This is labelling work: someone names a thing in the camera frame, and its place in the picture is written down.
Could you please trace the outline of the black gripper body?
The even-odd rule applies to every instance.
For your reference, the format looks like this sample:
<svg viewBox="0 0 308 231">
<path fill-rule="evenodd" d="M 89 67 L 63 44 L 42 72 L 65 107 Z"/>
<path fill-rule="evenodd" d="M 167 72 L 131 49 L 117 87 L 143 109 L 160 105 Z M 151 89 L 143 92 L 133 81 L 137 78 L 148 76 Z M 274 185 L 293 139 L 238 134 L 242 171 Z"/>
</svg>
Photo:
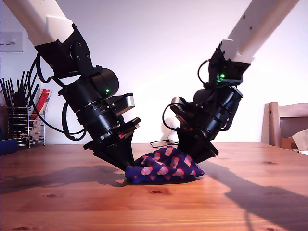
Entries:
<svg viewBox="0 0 308 231">
<path fill-rule="evenodd" d="M 180 126 L 177 128 L 177 133 L 180 131 L 190 131 L 198 142 L 210 142 L 217 136 L 218 132 L 226 131 L 231 126 L 231 117 L 227 114 L 216 113 L 205 120 L 200 125 L 195 122 L 186 123 L 181 120 Z M 215 156 L 218 155 L 218 150 L 215 148 Z"/>
<path fill-rule="evenodd" d="M 116 115 L 103 103 L 77 103 L 77 118 L 92 137 L 92 141 L 84 145 L 85 150 L 94 150 L 96 145 L 104 149 L 123 145 L 141 122 L 138 117 L 125 122 L 122 116 Z"/>
</svg>

